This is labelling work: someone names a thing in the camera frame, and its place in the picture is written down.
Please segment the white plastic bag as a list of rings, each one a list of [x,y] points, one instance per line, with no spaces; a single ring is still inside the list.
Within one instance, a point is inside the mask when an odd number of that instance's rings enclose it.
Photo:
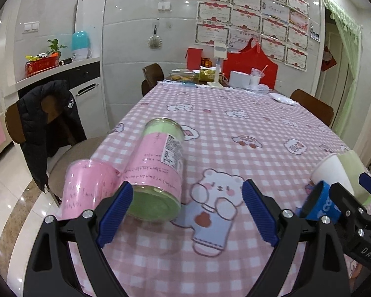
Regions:
[[[287,96],[279,94],[279,93],[269,93],[269,96],[273,100],[276,100],[278,103],[282,103],[282,104],[285,104],[285,105],[291,105],[291,106],[299,105],[298,102],[294,101],[293,99],[291,99]]]

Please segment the pink green labelled jar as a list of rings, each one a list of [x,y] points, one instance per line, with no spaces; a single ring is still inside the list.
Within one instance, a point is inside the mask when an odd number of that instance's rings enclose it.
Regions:
[[[184,131],[172,119],[147,122],[122,180],[133,187],[128,214],[148,222],[170,221],[181,209]]]

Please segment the black blue CoolTowel can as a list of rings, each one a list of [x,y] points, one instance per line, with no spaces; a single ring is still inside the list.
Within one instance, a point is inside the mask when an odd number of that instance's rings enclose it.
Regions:
[[[319,221],[321,217],[327,216],[336,224],[341,212],[330,199],[329,190],[330,185],[325,181],[317,183],[300,208],[298,216],[310,221]]]

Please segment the pink plastic cup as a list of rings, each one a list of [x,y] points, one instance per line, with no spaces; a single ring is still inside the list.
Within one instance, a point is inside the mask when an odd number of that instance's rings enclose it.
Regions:
[[[61,217],[74,219],[85,210],[94,210],[103,198],[119,187],[120,172],[110,164],[79,160],[67,170],[61,203]]]

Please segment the white door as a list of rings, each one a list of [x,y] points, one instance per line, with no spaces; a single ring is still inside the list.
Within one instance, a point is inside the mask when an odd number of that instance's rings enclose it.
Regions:
[[[345,89],[348,60],[338,29],[326,25],[322,70],[316,96],[337,111]]]

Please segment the white desk lamp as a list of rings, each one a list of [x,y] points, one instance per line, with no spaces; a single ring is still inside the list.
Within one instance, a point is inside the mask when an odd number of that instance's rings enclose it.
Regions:
[[[214,58],[216,59],[216,67],[215,67],[215,74],[214,79],[212,82],[208,83],[208,86],[214,88],[221,88],[222,85],[220,84],[220,73],[222,63],[227,59],[227,47],[226,44],[221,43],[214,43]]]

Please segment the black jacket on chair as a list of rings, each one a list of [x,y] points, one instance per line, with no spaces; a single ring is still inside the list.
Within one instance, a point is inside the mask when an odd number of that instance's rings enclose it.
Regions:
[[[43,109],[47,97],[55,100],[59,115],[49,121]],[[53,80],[30,90],[17,101],[25,142],[21,144],[26,164],[36,185],[44,191],[48,185],[47,159],[59,148],[74,146],[87,139],[75,98],[65,80]]]

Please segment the right brown chair back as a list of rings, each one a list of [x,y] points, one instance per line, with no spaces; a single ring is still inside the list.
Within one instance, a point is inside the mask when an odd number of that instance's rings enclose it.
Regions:
[[[291,94],[290,99],[299,103],[325,125],[330,126],[332,123],[332,120],[334,119],[333,108],[309,93],[306,93],[301,89],[297,89]]]

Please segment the plastic cup with straw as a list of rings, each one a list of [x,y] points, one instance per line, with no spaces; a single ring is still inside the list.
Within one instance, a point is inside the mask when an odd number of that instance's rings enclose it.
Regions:
[[[267,66],[265,66],[262,70],[259,70],[257,68],[252,68],[250,73],[250,81],[249,81],[249,87],[251,89],[256,89],[260,83],[260,80],[264,77],[265,69]]]

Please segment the left brown chair back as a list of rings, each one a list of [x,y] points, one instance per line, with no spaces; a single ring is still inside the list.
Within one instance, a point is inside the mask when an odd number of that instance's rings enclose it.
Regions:
[[[159,66],[159,64],[157,63],[145,66],[142,69],[142,72],[145,79],[141,83],[141,92],[142,96],[145,96],[151,89],[153,89],[157,85],[159,81],[163,81],[165,77],[161,66]]]

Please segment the wall light switch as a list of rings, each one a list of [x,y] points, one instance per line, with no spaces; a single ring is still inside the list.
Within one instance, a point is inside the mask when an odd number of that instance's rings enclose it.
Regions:
[[[26,33],[36,32],[39,30],[39,25],[40,25],[40,22],[25,22],[23,33],[26,34]]]

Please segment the round brown stool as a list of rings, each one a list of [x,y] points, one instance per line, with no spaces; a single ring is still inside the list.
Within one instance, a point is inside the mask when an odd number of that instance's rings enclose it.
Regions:
[[[49,192],[53,196],[57,206],[61,204],[63,197],[63,188],[68,167],[76,161],[89,160],[105,138],[105,136],[93,137],[70,147],[53,165],[53,169],[49,172],[48,185]]]

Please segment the hanging brush on wall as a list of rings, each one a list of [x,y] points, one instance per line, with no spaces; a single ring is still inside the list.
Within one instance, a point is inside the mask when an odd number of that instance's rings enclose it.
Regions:
[[[162,46],[162,39],[157,35],[156,25],[153,28],[153,35],[149,38],[148,45],[151,49],[159,49]]]

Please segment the red gift bag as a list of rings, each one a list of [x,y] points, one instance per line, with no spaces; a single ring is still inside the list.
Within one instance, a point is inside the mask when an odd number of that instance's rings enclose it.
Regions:
[[[227,54],[227,59],[222,65],[222,73],[229,78],[231,71],[250,74],[253,68],[264,73],[260,80],[261,84],[267,85],[270,89],[275,88],[278,65],[264,53],[258,41],[251,38],[242,50]]]

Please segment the pink checkered tablecloth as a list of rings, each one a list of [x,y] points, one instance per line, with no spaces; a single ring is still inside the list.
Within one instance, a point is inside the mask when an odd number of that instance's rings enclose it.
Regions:
[[[245,296],[272,248],[242,200],[242,183],[251,179],[281,208],[297,208],[315,166],[347,145],[303,107],[267,95],[158,84],[93,159],[124,170],[157,117],[185,132],[183,209],[174,222],[126,217],[104,254],[129,296]]]

